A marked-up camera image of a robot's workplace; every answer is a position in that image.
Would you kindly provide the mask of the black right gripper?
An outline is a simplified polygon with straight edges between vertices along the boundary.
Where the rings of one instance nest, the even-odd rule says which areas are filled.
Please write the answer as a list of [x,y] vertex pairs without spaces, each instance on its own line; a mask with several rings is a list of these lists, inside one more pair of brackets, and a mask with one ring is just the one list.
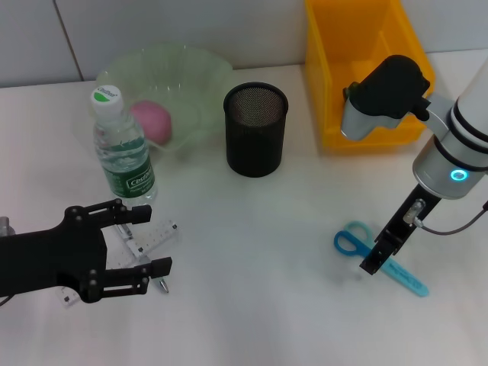
[[414,219],[425,219],[441,198],[417,185],[378,234],[371,252],[360,268],[375,275],[389,257],[395,255],[416,229]]

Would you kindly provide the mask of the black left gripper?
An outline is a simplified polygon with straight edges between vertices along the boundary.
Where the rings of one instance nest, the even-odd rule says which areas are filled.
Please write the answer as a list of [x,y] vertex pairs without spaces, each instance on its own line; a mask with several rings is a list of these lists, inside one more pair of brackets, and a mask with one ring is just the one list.
[[105,269],[106,226],[151,220],[148,204],[127,207],[120,198],[87,207],[70,207],[49,230],[1,238],[1,296],[68,287],[85,303],[109,297],[144,295],[151,278],[168,275],[172,258],[132,268]]

